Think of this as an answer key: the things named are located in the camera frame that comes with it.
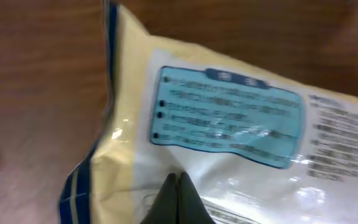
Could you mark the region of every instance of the blue label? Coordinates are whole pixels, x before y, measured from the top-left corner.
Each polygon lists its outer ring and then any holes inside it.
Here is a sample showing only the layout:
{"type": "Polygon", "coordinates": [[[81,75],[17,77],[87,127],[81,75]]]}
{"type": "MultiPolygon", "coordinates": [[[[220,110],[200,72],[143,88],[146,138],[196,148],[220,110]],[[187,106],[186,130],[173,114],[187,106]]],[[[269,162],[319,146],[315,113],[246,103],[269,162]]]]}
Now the blue label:
{"type": "Polygon", "coordinates": [[[228,152],[286,169],[302,129],[302,100],[294,92],[210,68],[161,69],[153,144],[228,152]]]}

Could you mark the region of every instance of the plastic package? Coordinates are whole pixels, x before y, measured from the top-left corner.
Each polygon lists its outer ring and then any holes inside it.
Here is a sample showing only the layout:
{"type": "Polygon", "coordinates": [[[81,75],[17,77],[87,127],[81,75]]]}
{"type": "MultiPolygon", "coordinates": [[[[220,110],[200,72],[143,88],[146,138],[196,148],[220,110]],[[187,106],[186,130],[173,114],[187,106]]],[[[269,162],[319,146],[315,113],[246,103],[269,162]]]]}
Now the plastic package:
{"type": "Polygon", "coordinates": [[[358,98],[151,36],[109,8],[114,107],[66,182],[62,223],[140,223],[185,171],[216,223],[358,224],[358,98]]]}

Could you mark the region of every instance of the wooden table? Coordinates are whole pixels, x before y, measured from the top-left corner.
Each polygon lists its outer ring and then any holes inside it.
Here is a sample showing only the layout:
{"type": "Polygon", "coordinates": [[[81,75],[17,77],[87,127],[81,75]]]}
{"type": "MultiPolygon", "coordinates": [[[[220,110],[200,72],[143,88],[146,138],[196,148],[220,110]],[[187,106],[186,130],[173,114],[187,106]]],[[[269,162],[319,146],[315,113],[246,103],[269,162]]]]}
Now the wooden table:
{"type": "MultiPolygon", "coordinates": [[[[358,1],[123,2],[152,34],[358,96],[358,1]]],[[[100,131],[105,56],[99,0],[0,0],[0,223],[58,223],[100,131]]]]}

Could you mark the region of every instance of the beige package edge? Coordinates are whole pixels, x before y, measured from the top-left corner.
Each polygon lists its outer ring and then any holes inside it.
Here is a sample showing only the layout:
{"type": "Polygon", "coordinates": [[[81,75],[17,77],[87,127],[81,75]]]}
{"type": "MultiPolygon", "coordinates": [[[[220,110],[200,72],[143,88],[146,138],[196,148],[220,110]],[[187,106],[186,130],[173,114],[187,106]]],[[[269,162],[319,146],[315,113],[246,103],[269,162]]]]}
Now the beige package edge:
{"type": "Polygon", "coordinates": [[[134,144],[147,64],[156,48],[168,50],[187,62],[236,68],[265,80],[307,87],[358,105],[358,97],[307,86],[197,44],[151,36],[123,6],[119,7],[117,33],[114,118],[109,120],[106,134],[91,159],[90,206],[91,221],[94,224],[134,222],[135,208],[131,195],[134,144]]]}

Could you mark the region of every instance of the food packet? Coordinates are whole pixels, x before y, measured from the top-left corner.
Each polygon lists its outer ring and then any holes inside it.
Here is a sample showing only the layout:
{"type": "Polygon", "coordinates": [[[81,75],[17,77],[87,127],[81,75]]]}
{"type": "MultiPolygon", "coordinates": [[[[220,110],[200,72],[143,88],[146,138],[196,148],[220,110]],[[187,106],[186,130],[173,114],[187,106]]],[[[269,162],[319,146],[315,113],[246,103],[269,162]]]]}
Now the food packet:
{"type": "Polygon", "coordinates": [[[107,8],[109,116],[67,179],[62,223],[140,223],[166,176],[187,172],[216,223],[358,224],[357,97],[107,8]]]}

